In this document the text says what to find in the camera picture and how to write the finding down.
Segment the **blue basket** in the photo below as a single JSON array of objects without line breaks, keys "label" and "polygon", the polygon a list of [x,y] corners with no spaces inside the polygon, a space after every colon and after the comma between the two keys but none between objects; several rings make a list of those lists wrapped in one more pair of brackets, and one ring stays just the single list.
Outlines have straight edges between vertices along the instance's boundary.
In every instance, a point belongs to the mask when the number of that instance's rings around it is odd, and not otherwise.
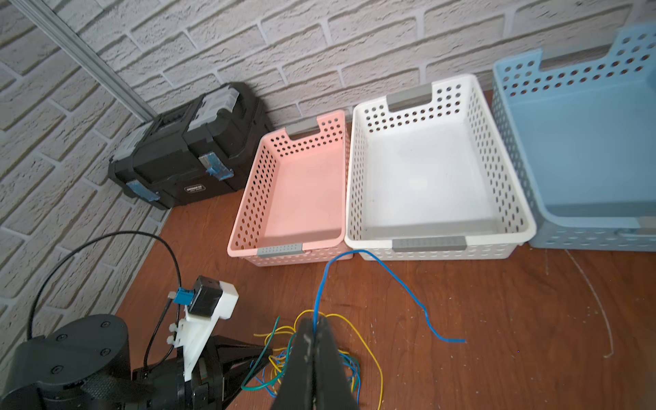
[{"label": "blue basket", "polygon": [[539,248],[656,251],[656,24],[607,56],[542,72],[542,50],[494,66],[493,113]]}]

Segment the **black toolbox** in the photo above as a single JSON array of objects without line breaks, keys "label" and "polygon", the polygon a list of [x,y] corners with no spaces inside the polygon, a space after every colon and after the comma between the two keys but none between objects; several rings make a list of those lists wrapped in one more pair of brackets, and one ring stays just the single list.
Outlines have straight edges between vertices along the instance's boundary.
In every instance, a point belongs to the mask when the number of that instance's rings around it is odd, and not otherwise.
[{"label": "black toolbox", "polygon": [[230,83],[135,129],[110,158],[109,178],[159,209],[235,192],[272,130],[264,103]]}]

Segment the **plastic storage basket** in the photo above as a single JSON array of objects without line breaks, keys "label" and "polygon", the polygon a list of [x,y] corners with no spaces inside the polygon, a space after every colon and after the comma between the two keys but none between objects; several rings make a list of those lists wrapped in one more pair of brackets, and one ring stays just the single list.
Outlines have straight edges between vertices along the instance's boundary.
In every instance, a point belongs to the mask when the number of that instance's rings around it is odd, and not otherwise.
[{"label": "plastic storage basket", "polygon": [[321,262],[349,251],[344,243],[347,144],[343,111],[263,136],[228,254],[271,266]]},{"label": "plastic storage basket", "polygon": [[494,259],[535,233],[473,75],[362,103],[353,117],[352,248],[381,259]]},{"label": "plastic storage basket", "polygon": [[656,24],[608,55],[542,72],[542,50],[495,63],[494,116],[540,248],[656,251]]}]

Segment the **white 3d-printed bracket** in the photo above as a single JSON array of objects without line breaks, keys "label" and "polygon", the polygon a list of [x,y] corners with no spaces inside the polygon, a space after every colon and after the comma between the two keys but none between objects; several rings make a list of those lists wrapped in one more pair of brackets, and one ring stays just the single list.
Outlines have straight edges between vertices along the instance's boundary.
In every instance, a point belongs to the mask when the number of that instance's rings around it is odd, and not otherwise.
[{"label": "white 3d-printed bracket", "polygon": [[218,300],[214,313],[211,318],[191,315],[187,312],[187,306],[184,307],[184,318],[180,319],[178,326],[172,323],[169,326],[171,332],[177,331],[176,338],[169,336],[167,342],[174,347],[183,347],[184,352],[184,381],[192,379],[192,371],[201,352],[207,343],[207,339],[212,335],[214,326],[219,319],[230,319],[232,311],[235,309],[239,294],[237,289],[230,283],[219,281],[223,295]]}]

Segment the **wooden tabletop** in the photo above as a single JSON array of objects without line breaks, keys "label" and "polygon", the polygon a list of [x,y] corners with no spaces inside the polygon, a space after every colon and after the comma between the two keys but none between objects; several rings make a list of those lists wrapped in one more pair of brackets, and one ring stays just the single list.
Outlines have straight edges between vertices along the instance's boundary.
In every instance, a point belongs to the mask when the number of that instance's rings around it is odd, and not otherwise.
[{"label": "wooden tabletop", "polygon": [[[215,334],[261,342],[253,333],[269,332],[277,316],[290,325],[313,306],[325,263],[258,268],[230,258],[240,199],[237,192],[175,208],[161,235],[178,257],[183,286],[204,275],[237,288],[233,316]],[[420,308],[376,262],[336,262],[321,310],[346,316],[370,344],[384,373],[383,409],[655,408],[656,254],[524,245],[506,260],[388,265],[425,303],[436,330],[466,343],[434,337]],[[129,326],[133,367],[141,366],[175,289],[170,256],[155,244],[118,311]],[[173,321],[171,312],[150,363],[166,352]],[[344,323],[332,326],[340,347],[361,361],[361,408],[375,409],[373,361]],[[286,343],[274,340],[275,347]],[[242,392],[230,408],[268,409],[271,402],[266,392]]]}]

